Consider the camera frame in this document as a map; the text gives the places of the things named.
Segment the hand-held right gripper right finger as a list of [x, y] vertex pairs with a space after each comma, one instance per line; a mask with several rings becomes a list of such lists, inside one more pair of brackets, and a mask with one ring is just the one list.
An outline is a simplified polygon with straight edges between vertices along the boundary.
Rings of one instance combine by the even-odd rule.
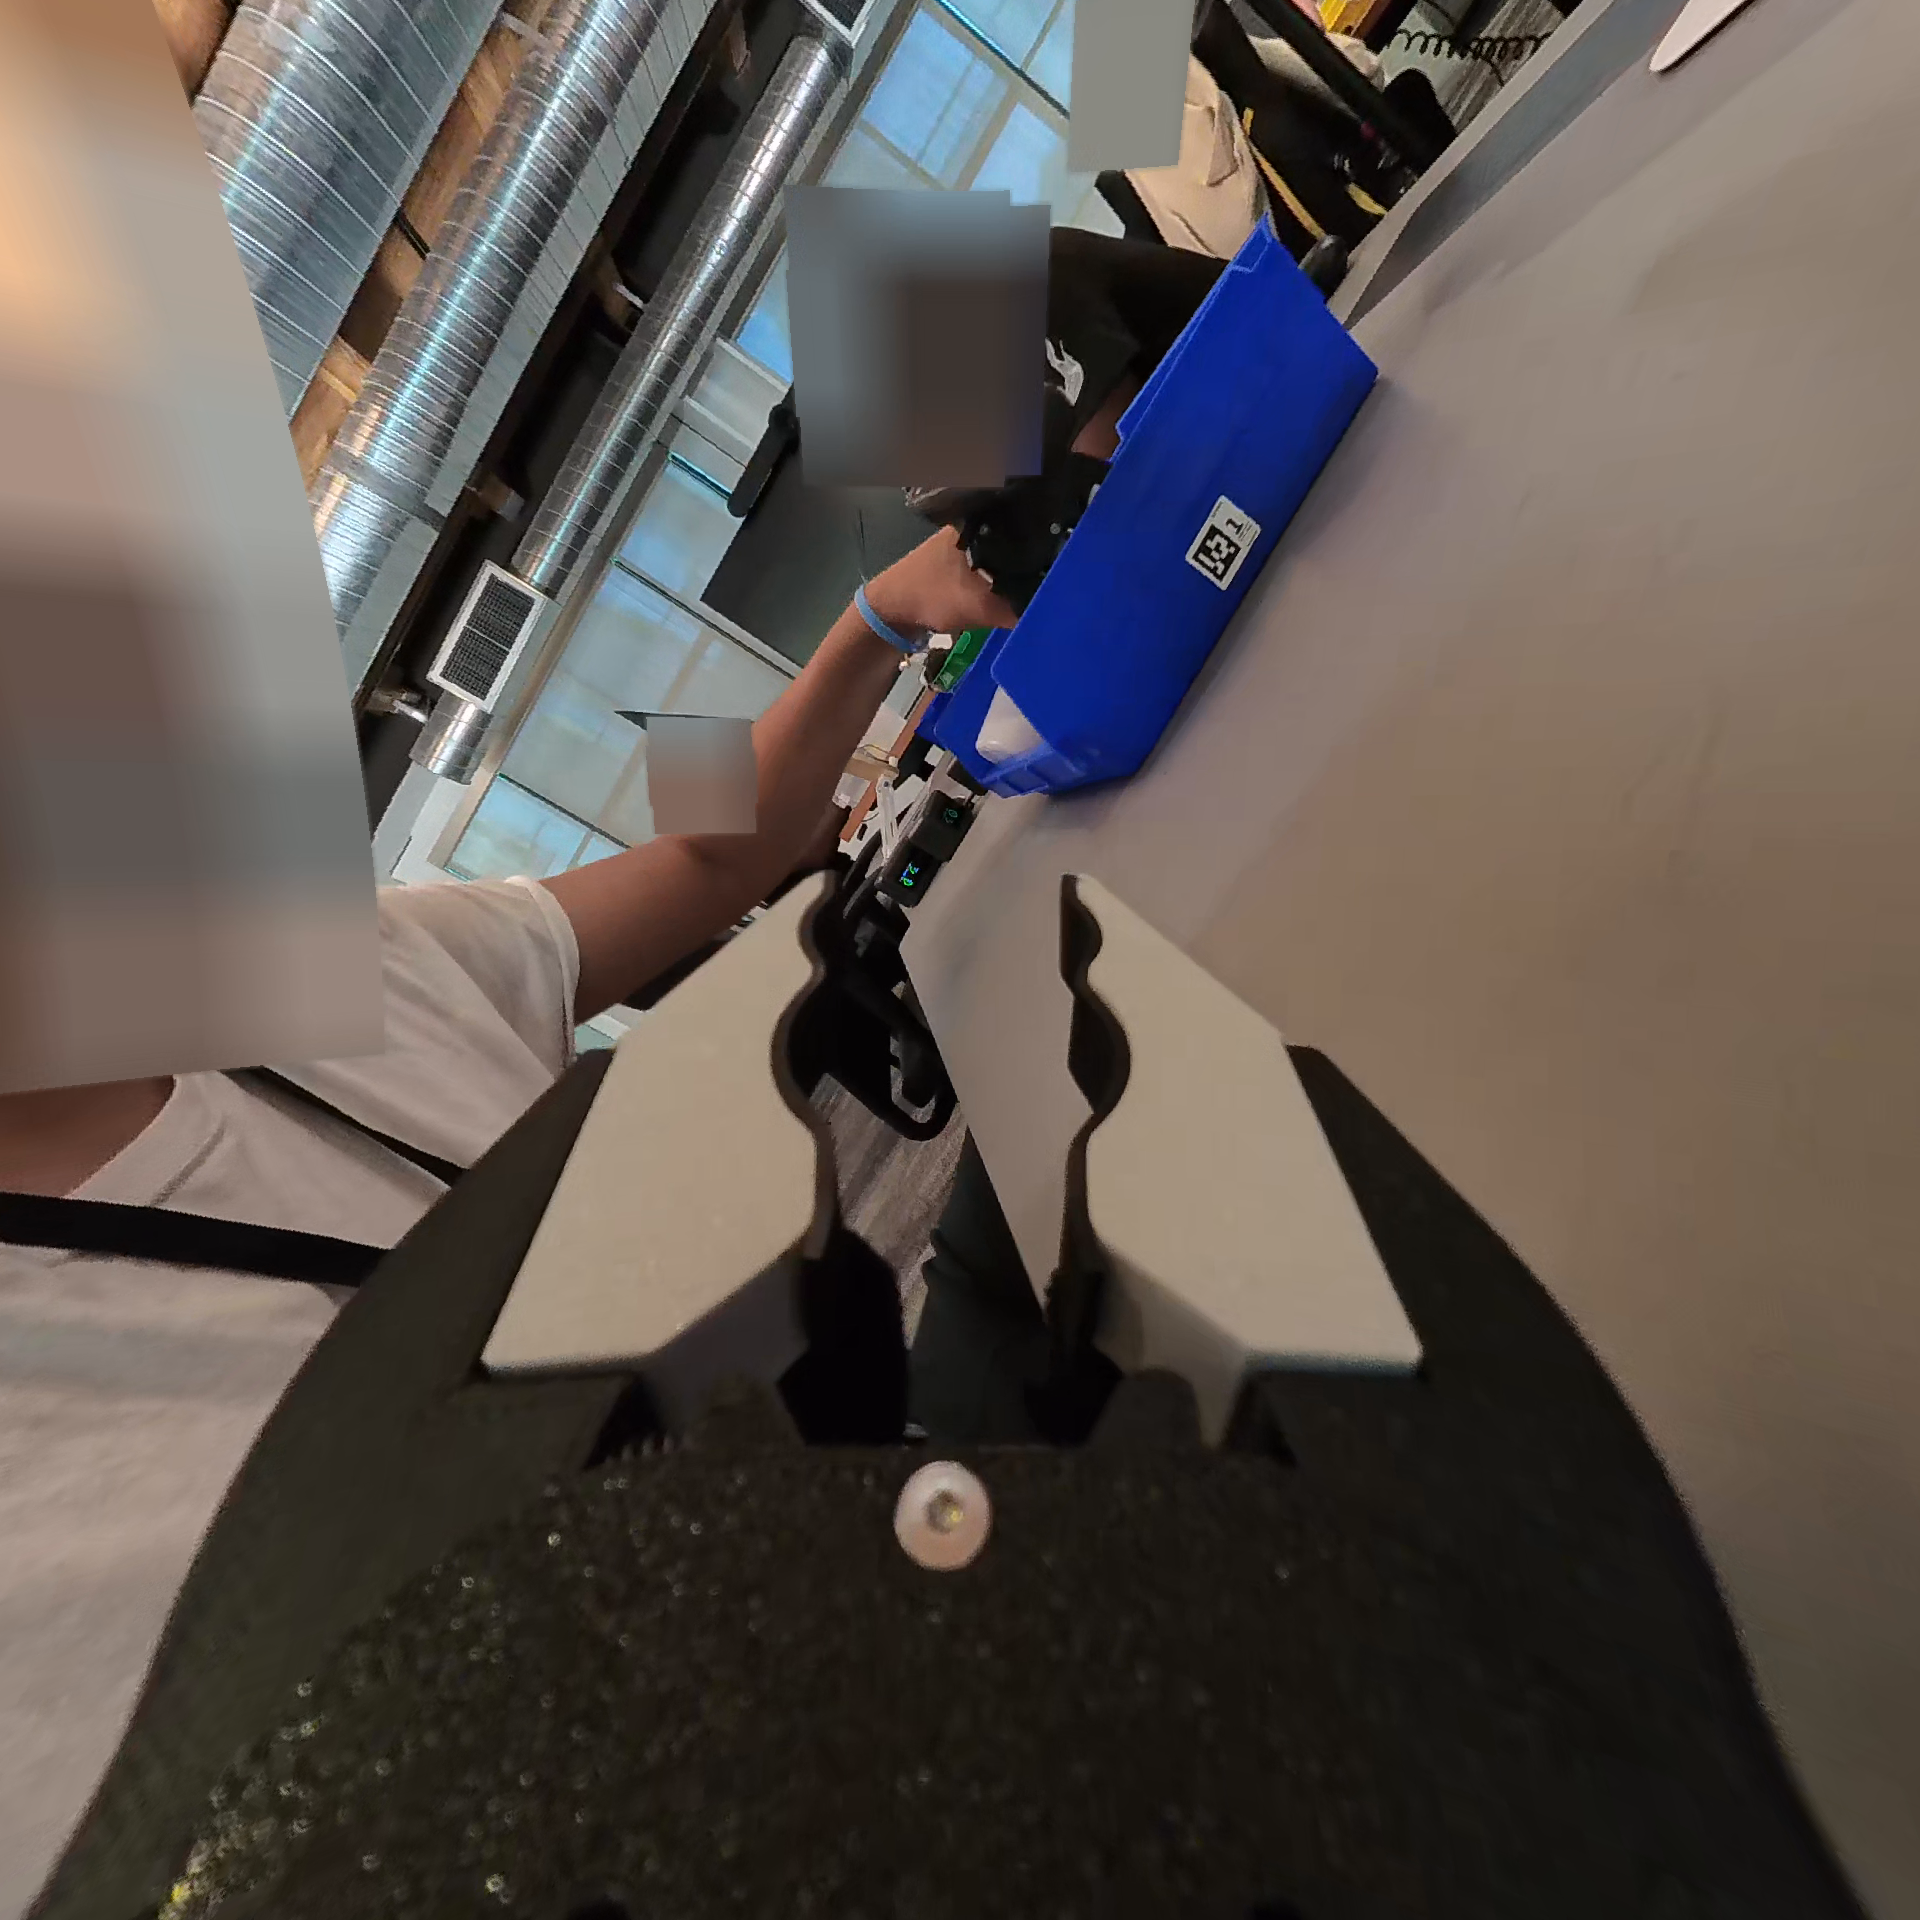
[[1286, 1039], [1097, 878], [1054, 890], [1067, 1075], [1054, 1434], [1178, 1378], [1226, 1447], [1272, 1372], [1411, 1378], [1425, 1339]]

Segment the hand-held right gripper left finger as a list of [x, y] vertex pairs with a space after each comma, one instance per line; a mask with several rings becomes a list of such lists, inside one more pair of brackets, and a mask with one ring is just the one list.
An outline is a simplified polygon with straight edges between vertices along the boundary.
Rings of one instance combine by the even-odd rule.
[[800, 1268], [838, 1224], [792, 1024], [820, 981], [800, 878], [608, 1049], [525, 1255], [483, 1347], [489, 1378], [632, 1378], [670, 1434], [715, 1388], [800, 1360]]

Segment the labelled blue plastic bin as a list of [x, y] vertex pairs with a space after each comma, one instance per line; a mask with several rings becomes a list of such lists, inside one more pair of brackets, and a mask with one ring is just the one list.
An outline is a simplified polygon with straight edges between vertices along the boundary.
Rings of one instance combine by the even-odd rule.
[[[1038, 604], [926, 711], [926, 736], [990, 795], [1136, 779], [1368, 384], [1262, 219], [1114, 415], [1112, 479]], [[990, 711], [1018, 711], [1042, 751], [981, 766]]]

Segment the person's left forearm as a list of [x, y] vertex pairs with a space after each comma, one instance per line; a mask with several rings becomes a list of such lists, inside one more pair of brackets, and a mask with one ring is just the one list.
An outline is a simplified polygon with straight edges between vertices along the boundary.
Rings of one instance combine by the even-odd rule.
[[843, 766], [889, 699], [894, 662], [903, 655], [849, 604], [800, 679], [751, 723], [751, 835], [647, 835], [540, 883], [578, 929], [578, 1024], [715, 943], [818, 847]]

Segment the person's left hand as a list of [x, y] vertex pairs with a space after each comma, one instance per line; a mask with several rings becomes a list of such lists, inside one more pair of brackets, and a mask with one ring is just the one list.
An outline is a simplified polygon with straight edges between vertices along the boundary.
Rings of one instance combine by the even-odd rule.
[[1008, 631], [1018, 610], [968, 572], [958, 526], [870, 573], [870, 610], [903, 636]]

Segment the beige jacket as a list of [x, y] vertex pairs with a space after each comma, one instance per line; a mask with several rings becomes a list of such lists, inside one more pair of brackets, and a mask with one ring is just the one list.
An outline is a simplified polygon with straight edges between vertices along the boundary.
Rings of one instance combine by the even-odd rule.
[[1124, 227], [1178, 253], [1232, 261], [1272, 219], [1232, 97], [1181, 62], [1181, 144], [1173, 170], [1124, 174]]

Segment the white vent grille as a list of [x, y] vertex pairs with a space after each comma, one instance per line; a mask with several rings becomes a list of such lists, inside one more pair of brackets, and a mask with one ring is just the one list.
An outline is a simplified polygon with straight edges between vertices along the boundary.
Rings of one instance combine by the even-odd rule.
[[425, 684], [469, 711], [495, 711], [525, 636], [540, 631], [547, 597], [510, 573], [501, 565], [483, 565], [464, 614], [446, 624]]

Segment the silver ventilation duct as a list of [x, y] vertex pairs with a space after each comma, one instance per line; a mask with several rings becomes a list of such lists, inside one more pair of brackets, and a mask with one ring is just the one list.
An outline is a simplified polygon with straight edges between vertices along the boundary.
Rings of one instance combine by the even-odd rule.
[[365, 679], [608, 201], [728, 17], [742, 7], [547, 7], [306, 490], [345, 679]]
[[[660, 289], [632, 309], [632, 329], [608, 384], [598, 386], [585, 431], [569, 432], [569, 454], [540, 490], [510, 565], [510, 573], [540, 591], [547, 610], [602, 545], [612, 504], [626, 495], [626, 473], [644, 466], [644, 449], [682, 409], [703, 354], [724, 338], [728, 300], [751, 289], [751, 271], [775, 233], [781, 187], [809, 174], [849, 97], [853, 20], [860, 17], [800, 7], [775, 73], [763, 83], [742, 131], [715, 170], [715, 187], [682, 219]], [[442, 783], [469, 783], [489, 719], [454, 699], [433, 699], [425, 711], [416, 702], [406, 719], [421, 723], [406, 766]]]
[[501, 7], [231, 7], [191, 129], [252, 289], [283, 415], [304, 409]]

